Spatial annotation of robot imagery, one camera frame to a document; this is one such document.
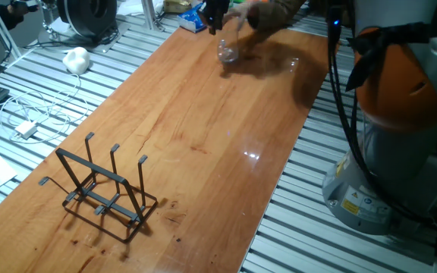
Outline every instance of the black cable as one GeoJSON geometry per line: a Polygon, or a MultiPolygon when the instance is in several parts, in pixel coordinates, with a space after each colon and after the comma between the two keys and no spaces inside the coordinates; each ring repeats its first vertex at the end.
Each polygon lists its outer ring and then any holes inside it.
{"type": "MultiPolygon", "coordinates": [[[[108,45],[111,42],[114,42],[115,39],[119,37],[119,29],[116,27],[115,31],[110,35],[107,36],[104,39],[101,39],[98,44],[99,45],[108,45]]],[[[70,42],[62,42],[62,41],[50,41],[50,42],[40,42],[39,39],[37,42],[33,45],[27,45],[24,46],[24,49],[46,49],[46,48],[54,48],[54,47],[60,47],[60,46],[68,46],[68,47],[75,47],[75,46],[95,46],[94,43],[91,42],[76,42],[76,43],[70,43],[70,42]]]]}
{"type": "Polygon", "coordinates": [[[13,44],[9,43],[9,51],[6,53],[5,58],[1,61],[1,63],[5,62],[6,60],[8,60],[9,55],[11,54],[11,52],[13,51],[13,44]]]}

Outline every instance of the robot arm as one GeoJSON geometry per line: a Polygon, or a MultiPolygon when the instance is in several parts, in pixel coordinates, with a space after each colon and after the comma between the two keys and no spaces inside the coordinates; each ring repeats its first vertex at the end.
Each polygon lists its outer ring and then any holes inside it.
{"type": "Polygon", "coordinates": [[[215,30],[222,30],[222,19],[228,11],[229,0],[205,0],[198,10],[200,20],[209,26],[209,32],[215,35],[215,30]]]}

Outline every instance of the warning label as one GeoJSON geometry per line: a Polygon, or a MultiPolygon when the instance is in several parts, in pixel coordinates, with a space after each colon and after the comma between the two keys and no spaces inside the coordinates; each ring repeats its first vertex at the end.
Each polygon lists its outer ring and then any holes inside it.
{"type": "Polygon", "coordinates": [[[384,202],[348,187],[341,206],[358,217],[374,223],[383,224],[387,221],[391,208],[384,202]]]}

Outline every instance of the yellow label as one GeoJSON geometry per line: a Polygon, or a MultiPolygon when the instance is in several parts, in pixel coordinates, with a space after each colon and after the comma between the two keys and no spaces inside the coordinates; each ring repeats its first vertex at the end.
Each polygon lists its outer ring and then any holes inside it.
{"type": "Polygon", "coordinates": [[[344,209],[348,210],[349,212],[351,212],[355,215],[357,215],[357,213],[358,213],[359,207],[346,199],[343,200],[343,203],[341,204],[341,206],[344,209]]]}
{"type": "Polygon", "coordinates": [[[338,177],[338,175],[340,175],[341,173],[341,169],[343,168],[343,164],[345,163],[345,160],[341,160],[341,162],[338,163],[337,165],[337,174],[335,175],[336,177],[338,177]]]}

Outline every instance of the white cloth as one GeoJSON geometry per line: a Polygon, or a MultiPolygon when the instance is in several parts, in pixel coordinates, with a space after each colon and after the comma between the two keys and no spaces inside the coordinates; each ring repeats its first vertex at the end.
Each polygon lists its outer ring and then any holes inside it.
{"type": "MultiPolygon", "coordinates": [[[[161,12],[163,9],[163,0],[152,0],[152,5],[155,8],[155,12],[161,12]]],[[[126,0],[118,9],[118,14],[120,15],[139,15],[143,13],[144,10],[141,0],[126,0]]]]}

